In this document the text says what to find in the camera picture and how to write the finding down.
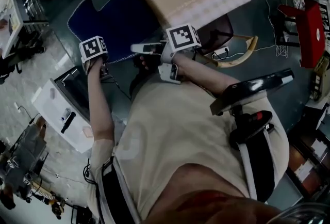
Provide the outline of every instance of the floor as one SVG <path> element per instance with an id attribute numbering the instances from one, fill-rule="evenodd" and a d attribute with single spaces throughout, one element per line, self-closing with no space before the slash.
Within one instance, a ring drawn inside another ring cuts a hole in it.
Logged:
<path id="1" fill-rule="evenodd" d="M 47 48 L 45 53 L 37 54 L 24 62 L 23 72 L 13 72 L 0 86 L 0 138 L 10 145 L 15 143 L 28 126 L 28 114 L 31 117 L 37 114 L 31 101 L 39 87 L 74 66 L 52 30 L 44 37 L 43 45 Z M 22 108 L 19 113 L 14 107 L 15 102 L 26 108 L 28 114 Z M 86 182 L 82 171 L 87 157 L 72 148 L 50 126 L 47 127 L 45 140 L 49 155 L 41 171 L 43 185 L 69 198 L 74 204 L 85 205 Z"/>
<path id="2" fill-rule="evenodd" d="M 69 31 L 67 20 L 80 3 L 81 0 L 41 0 L 46 15 L 54 30 L 54 34 L 49 37 L 49 47 L 45 54 L 40 55 L 28 62 L 22 75 L 13 75 L 8 79 L 5 85 L 0 87 L 0 107 L 6 110 L 4 122 L 1 123 L 1 137 L 8 137 L 13 143 L 19 136 L 23 127 L 28 122 L 24 114 L 18 114 L 12 107 L 13 102 L 23 104 L 36 114 L 30 105 L 30 99 L 39 86 L 42 86 L 48 78 L 55 75 L 58 77 L 65 69 L 55 71 L 50 62 L 54 65 L 65 55 L 69 55 L 67 67 L 79 65 L 78 40 Z M 101 8 L 108 0 L 93 0 L 96 9 Z M 280 0 L 268 0 L 271 6 L 271 12 L 276 11 Z M 268 6 L 265 0 L 252 0 L 250 3 L 229 13 L 230 21 L 234 31 L 239 35 L 259 36 L 257 49 L 269 47 L 274 44 L 273 29 L 267 19 Z M 232 41 L 230 44 L 229 55 L 243 52 L 244 45 Z M 274 94 L 269 95 L 269 100 L 277 112 L 284 128 L 289 131 L 292 126 L 300 119 L 302 109 L 308 100 L 308 85 L 311 71 L 300 68 L 300 50 L 298 48 L 289 48 L 288 58 L 275 55 L 275 47 L 263 49 L 255 52 L 245 63 L 230 69 L 221 69 L 221 72 L 227 73 L 240 80 L 247 80 L 264 74 L 291 68 L 295 74 L 295 80 L 288 86 L 282 88 Z M 118 80 L 123 90 L 127 91 L 130 81 L 135 76 L 137 70 L 131 61 L 116 63 L 111 66 L 112 75 Z M 125 120 L 128 116 L 130 103 L 118 89 L 108 84 L 104 88 L 108 96 L 108 101 L 113 112 L 121 119 Z M 46 162 L 46 171 L 43 172 L 54 187 L 62 192 L 63 196 L 69 198 L 69 201 L 83 205 L 86 203 L 84 196 L 84 183 L 74 182 L 82 181 L 81 172 L 85 165 L 85 157 L 73 150 L 61 137 L 56 135 L 51 128 L 47 130 L 47 143 L 50 151 Z M 58 173 L 62 178 L 55 178 L 52 174 Z"/>

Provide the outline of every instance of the blue mat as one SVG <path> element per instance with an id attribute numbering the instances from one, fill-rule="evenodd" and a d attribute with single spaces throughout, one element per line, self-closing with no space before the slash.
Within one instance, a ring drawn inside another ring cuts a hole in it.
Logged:
<path id="1" fill-rule="evenodd" d="M 109 0 L 99 11 L 92 0 L 83 0 L 68 27 L 80 41 L 103 37 L 108 61 L 115 63 L 134 57 L 130 46 L 150 37 L 160 25 L 145 0 Z"/>

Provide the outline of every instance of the beige t-shirt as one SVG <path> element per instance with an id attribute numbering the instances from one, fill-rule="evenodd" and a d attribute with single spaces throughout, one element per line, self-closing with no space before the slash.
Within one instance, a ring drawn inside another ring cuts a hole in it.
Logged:
<path id="1" fill-rule="evenodd" d="M 228 141 L 236 128 L 235 120 L 228 112 L 212 116 L 209 106 L 213 101 L 207 92 L 190 82 L 147 83 L 137 94 L 115 155 L 142 219 L 146 219 L 176 169 L 188 163 L 212 169 L 249 197 L 240 153 L 231 149 Z M 270 134 L 270 142 L 275 170 L 281 178 L 289 161 L 288 139 L 268 99 L 243 107 L 244 113 L 249 114 L 260 110 L 273 113 L 271 123 L 275 130 Z M 110 140 L 94 143 L 94 175 L 101 173 L 112 148 Z M 90 189 L 88 205 L 98 216 L 95 188 Z"/>

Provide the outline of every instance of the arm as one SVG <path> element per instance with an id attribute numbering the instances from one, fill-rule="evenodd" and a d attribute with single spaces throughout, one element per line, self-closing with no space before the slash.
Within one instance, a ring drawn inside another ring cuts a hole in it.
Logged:
<path id="1" fill-rule="evenodd" d="M 173 57 L 173 63 L 178 65 L 179 75 L 183 75 L 192 82 L 206 88 L 213 94 L 222 94 L 228 86 L 239 82 L 233 77 L 215 71 L 180 53 L 177 53 Z"/>
<path id="2" fill-rule="evenodd" d="M 7 25 L 8 25 L 7 20 L 4 19 L 0 20 L 0 30 L 6 28 Z"/>
<path id="3" fill-rule="evenodd" d="M 43 118 L 43 116 L 40 116 L 36 121 L 36 126 L 41 130 L 44 124 L 46 124 L 46 120 Z"/>
<path id="4" fill-rule="evenodd" d="M 113 119 L 101 87 L 101 66 L 102 59 L 99 58 L 88 74 L 90 121 L 94 134 L 94 141 L 99 139 L 110 139 L 114 141 Z"/>

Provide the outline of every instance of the power strip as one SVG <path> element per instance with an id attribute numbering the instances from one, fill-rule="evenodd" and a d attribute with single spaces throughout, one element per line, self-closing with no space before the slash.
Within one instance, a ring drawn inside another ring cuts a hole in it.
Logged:
<path id="1" fill-rule="evenodd" d="M 14 106 L 15 106 L 16 110 L 17 110 L 19 113 L 21 113 L 21 110 L 19 109 L 19 106 L 18 106 L 18 104 L 17 104 L 16 102 L 14 102 Z"/>
<path id="2" fill-rule="evenodd" d="M 220 49 L 217 49 L 216 51 L 214 51 L 214 53 L 216 55 L 221 55 L 221 54 L 224 54 L 224 53 L 229 53 L 229 47 L 228 46 L 221 47 Z"/>

